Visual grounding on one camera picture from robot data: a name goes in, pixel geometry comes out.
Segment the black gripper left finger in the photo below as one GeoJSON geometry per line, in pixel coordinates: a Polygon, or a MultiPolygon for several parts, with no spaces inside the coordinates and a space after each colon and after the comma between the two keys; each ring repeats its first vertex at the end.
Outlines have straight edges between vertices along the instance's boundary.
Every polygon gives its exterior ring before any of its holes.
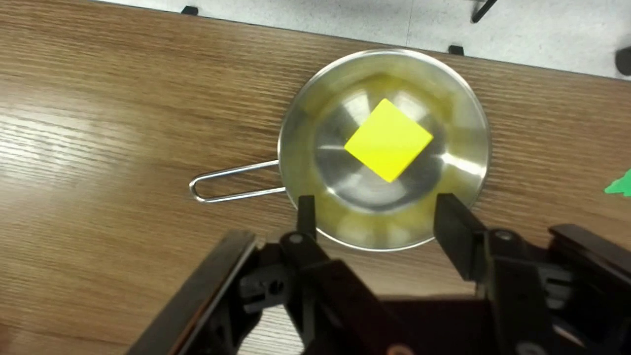
{"type": "Polygon", "coordinates": [[[316,237],[316,200],[313,196],[299,200],[299,233],[309,239],[316,237]]]}

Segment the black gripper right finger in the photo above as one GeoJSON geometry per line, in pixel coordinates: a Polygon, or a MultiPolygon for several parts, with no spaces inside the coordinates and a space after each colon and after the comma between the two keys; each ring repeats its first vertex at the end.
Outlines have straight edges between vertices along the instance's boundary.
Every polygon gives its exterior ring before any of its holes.
{"type": "Polygon", "coordinates": [[[458,196],[437,198],[435,235],[464,281],[480,277],[486,233],[488,227],[458,196]]]}

